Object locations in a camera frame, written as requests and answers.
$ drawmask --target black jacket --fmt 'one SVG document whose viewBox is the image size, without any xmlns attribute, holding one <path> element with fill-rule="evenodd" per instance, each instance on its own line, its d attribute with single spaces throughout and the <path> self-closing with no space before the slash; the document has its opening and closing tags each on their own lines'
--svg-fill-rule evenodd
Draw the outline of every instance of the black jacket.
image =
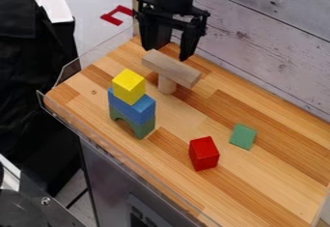
<svg viewBox="0 0 330 227">
<path fill-rule="evenodd" d="M 77 57 L 73 31 L 74 22 L 52 24 L 35 0 L 0 0 L 0 154 L 16 164 L 63 132 L 36 91 L 49 91 Z"/>
</svg>

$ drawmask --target wooden block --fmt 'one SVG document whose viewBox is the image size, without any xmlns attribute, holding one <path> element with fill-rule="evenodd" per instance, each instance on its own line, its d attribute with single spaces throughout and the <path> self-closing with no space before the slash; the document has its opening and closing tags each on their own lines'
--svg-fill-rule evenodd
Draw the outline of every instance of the wooden block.
<svg viewBox="0 0 330 227">
<path fill-rule="evenodd" d="M 142 125 L 138 125 L 134 123 L 132 120 L 130 120 L 128 117 L 125 116 L 124 113 L 121 111 L 118 111 L 115 107 L 109 106 L 110 110 L 110 117 L 112 120 L 116 121 L 118 119 L 122 119 L 125 121 L 134 131 L 135 136 L 138 139 L 143 139 L 146 137 L 149 133 L 151 133 L 154 130 L 155 127 L 155 116 L 152 116 L 148 121 L 146 121 Z"/>
<path fill-rule="evenodd" d="M 155 100 L 144 94 L 133 105 L 129 105 L 123 100 L 115 97 L 114 90 L 108 90 L 109 103 L 117 110 L 121 111 L 127 118 L 138 125 L 147 122 L 155 114 Z"/>
<path fill-rule="evenodd" d="M 158 76 L 158 90 L 162 94 L 172 94 L 177 90 L 177 83 L 166 76 Z"/>
<path fill-rule="evenodd" d="M 138 73 L 125 69 L 112 80 L 114 95 L 133 105 L 146 93 L 146 79 Z"/>
<path fill-rule="evenodd" d="M 190 141 L 189 156 L 196 171 L 217 166 L 220 154 L 211 137 Z"/>
<path fill-rule="evenodd" d="M 200 71 L 154 49 L 146 54 L 142 65 L 189 89 L 194 87 L 202 77 Z"/>
<path fill-rule="evenodd" d="M 257 132 L 242 124 L 236 124 L 230 143 L 245 150 L 251 150 L 255 141 Z"/>
</svg>

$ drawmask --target black fabric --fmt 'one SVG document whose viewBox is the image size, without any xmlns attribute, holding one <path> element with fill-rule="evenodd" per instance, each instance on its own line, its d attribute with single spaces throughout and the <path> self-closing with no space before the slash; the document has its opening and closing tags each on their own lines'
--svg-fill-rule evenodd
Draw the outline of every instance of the black fabric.
<svg viewBox="0 0 330 227">
<path fill-rule="evenodd" d="M 36 91 L 48 92 L 77 57 L 73 31 L 74 22 L 52 24 L 35 0 L 0 0 L 0 154 L 47 183 L 78 157 L 78 139 L 40 108 Z"/>
<path fill-rule="evenodd" d="M 0 35 L 34 38 L 35 0 L 0 0 Z"/>
</svg>

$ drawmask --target wooden tray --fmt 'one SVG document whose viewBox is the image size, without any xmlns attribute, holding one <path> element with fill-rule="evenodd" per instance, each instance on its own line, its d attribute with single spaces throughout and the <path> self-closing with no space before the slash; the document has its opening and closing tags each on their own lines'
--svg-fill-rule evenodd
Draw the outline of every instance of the wooden tray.
<svg viewBox="0 0 330 227">
<path fill-rule="evenodd" d="M 175 44 L 161 51 L 178 58 Z M 162 95 L 156 73 L 141 65 L 145 53 L 134 38 L 51 90 L 45 104 L 208 226 L 216 225 L 211 219 L 235 227 L 309 226 L 330 182 L 329 124 L 199 56 L 185 63 L 203 79 L 192 90 Z M 107 89 L 125 68 L 147 78 L 157 101 L 156 130 L 142 141 L 109 119 Z M 229 144 L 236 123 L 258 130 L 250 152 Z M 219 166 L 197 173 L 188 142 L 209 135 Z"/>
</svg>

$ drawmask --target green cube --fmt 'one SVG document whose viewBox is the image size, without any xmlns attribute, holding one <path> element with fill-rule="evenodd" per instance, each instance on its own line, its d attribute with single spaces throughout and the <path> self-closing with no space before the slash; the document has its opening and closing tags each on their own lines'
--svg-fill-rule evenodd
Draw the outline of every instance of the green cube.
<svg viewBox="0 0 330 227">
<path fill-rule="evenodd" d="M 254 129 L 242 124 L 236 124 L 230 143 L 249 151 L 252 148 L 256 135 L 257 132 Z"/>
</svg>

